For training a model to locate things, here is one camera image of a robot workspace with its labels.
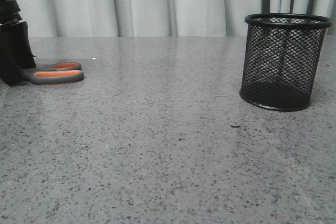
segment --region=black mechanical device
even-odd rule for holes
[[[36,67],[15,0],[0,0],[0,78],[9,86],[24,80],[22,69]]]

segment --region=table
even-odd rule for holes
[[[245,41],[32,38],[85,79],[0,82],[0,223],[336,223],[336,36],[298,112],[239,97]]]

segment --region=mesh cup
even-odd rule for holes
[[[328,18],[302,14],[252,14],[248,24],[240,96],[270,110],[310,105]]]

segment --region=white curtain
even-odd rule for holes
[[[331,17],[336,0],[17,0],[31,37],[246,36],[253,13]],[[336,24],[329,28],[336,34]]]

